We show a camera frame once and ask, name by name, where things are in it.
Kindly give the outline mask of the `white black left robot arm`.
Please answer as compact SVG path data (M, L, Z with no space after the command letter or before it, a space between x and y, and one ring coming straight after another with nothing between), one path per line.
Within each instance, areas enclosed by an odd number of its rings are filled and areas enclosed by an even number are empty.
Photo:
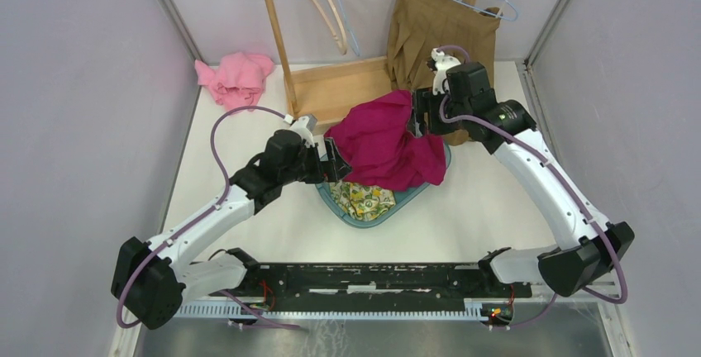
M207 262L195 262L208 246L232 227L247 221L280 197L291 183L337 182L351 172L331 138L324 140L326 156L318 146L292 130L278 130L265 149L227 178L222 192L207 207L180 225L142 241L136 237L120 247L111 293L118 300L117 323L157 329L179 308L194 299L233 289L247 297L260 286L260 274L239 255L226 253Z

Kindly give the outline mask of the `yellow patterned cloth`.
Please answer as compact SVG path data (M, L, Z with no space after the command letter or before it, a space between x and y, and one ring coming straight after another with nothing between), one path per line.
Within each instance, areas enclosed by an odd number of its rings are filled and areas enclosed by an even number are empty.
M378 220L397 204L393 191L379 186L338 182L329 186L331 200L351 219Z

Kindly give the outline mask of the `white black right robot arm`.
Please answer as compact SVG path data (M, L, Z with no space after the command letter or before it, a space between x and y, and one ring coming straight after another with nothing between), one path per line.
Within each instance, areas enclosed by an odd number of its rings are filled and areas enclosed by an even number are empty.
M621 259L635 234L625 222L611 222L576 187L546 145L527 109L500 102L487 69L448 56L430 59L431 87L413 95L408 129L415 136L443 136L465 130L522 185L546 220L554 245L540 249L507 247L484 258L477 276L480 292L497 298L511 283L544 283L569 297L584 291L622 304L628 287Z

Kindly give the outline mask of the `brown skirt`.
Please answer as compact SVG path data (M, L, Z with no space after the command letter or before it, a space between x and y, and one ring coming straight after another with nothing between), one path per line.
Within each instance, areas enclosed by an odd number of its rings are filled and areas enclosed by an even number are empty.
M430 88L434 73L427 61L438 47L461 47L446 50L460 60L482 64L489 81L494 81L494 61L497 29L500 20L497 9L486 12L468 8L456 0L395 0L389 24L387 72L397 90L415 93Z

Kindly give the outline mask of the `wooden clothes rack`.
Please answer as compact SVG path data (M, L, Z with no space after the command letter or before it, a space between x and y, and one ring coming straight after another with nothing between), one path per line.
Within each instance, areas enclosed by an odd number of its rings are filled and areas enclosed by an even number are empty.
M274 41L284 73L284 91L290 114L317 118L314 133L322 134L361 103L379 98L391 89L386 58L361 59L292 71L274 0L265 0Z

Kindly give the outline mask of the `magenta cloth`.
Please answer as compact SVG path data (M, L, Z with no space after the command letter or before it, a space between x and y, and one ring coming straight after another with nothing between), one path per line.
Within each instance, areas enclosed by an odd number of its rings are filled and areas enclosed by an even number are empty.
M443 139L411 134L407 129L411 113L412 94L394 90L351 108L341 122L326 131L324 136L335 141L341 157L352 168L346 182L393 191L443 182Z

